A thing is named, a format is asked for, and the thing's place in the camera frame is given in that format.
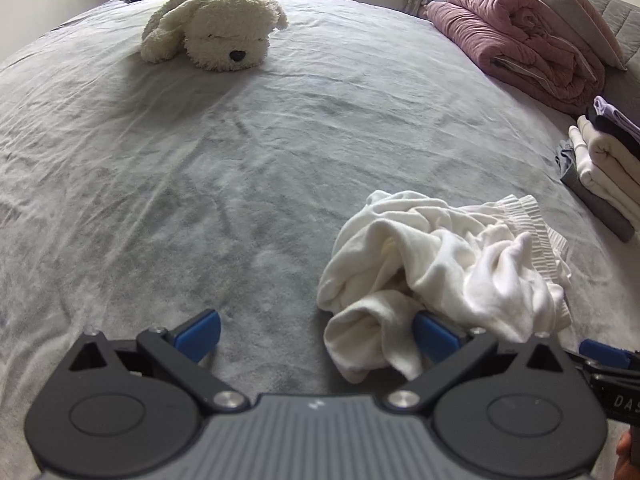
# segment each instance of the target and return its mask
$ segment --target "blue rubber tip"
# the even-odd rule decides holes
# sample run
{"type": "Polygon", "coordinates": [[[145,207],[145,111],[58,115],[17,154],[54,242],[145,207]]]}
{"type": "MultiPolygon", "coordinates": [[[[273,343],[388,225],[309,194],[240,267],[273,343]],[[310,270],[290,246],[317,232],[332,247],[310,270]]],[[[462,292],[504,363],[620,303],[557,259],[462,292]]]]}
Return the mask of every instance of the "blue rubber tip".
{"type": "Polygon", "coordinates": [[[414,317],[414,339],[418,349],[434,363],[443,361],[462,348],[460,338],[426,313],[414,317]]]}
{"type": "Polygon", "coordinates": [[[585,339],[580,343],[578,349],[580,354],[591,359],[595,359],[600,364],[611,366],[613,368],[624,368],[628,370],[631,359],[625,350],[613,348],[613,346],[598,343],[593,339],[585,339]]]}
{"type": "Polygon", "coordinates": [[[210,312],[174,339],[174,348],[199,363],[220,341],[222,323],[217,312],[210,312]]]}

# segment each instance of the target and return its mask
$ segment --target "gray bedsheet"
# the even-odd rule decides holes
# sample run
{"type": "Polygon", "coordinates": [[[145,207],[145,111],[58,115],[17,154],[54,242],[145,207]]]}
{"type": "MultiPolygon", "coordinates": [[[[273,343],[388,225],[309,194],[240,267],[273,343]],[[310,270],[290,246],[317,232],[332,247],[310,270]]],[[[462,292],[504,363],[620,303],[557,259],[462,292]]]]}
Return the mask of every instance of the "gray bedsheet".
{"type": "Polygon", "coordinates": [[[484,76],[429,22],[280,1],[290,28],[244,72],[143,63],[159,0],[105,4],[0,66],[2,478],[36,473],[24,414],[90,326],[129,338],[213,307],[212,370],[251,396],[398,384],[345,383],[314,304],[338,230],[375,189],[453,205],[533,194],[570,244],[562,341],[636,345],[638,240],[560,184],[568,116],[484,76]]]}

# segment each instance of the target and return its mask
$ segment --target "white sweater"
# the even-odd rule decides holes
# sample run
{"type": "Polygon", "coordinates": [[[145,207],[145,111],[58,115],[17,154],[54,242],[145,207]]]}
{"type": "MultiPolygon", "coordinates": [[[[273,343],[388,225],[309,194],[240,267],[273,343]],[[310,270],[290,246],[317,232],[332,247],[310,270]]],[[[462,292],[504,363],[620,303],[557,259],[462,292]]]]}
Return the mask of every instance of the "white sweater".
{"type": "Polygon", "coordinates": [[[348,381],[388,365],[410,380],[423,371],[412,320],[425,308],[515,342],[559,331],[571,324],[565,247],[532,196],[456,208],[376,191],[320,279],[318,307],[334,314],[325,345],[348,381]]]}

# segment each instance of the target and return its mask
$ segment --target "pink blanket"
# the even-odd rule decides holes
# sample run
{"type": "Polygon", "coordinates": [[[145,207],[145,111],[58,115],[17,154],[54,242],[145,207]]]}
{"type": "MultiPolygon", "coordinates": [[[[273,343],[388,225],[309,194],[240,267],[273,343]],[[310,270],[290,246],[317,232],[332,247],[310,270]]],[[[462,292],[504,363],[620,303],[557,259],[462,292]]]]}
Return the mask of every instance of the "pink blanket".
{"type": "Polygon", "coordinates": [[[446,0],[426,13],[486,74],[544,104],[581,114],[604,86],[604,67],[540,0],[446,0]]]}

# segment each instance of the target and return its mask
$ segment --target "plush toy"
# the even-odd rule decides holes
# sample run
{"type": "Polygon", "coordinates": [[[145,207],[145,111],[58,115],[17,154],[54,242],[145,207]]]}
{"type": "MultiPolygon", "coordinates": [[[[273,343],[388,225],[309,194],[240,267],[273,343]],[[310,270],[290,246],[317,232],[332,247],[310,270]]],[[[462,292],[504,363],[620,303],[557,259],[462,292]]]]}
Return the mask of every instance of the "plush toy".
{"type": "Polygon", "coordinates": [[[140,55],[157,63],[184,46],[206,70],[242,70],[263,62],[269,34],[286,27],[276,0],[167,0],[146,24],[140,55]]]}

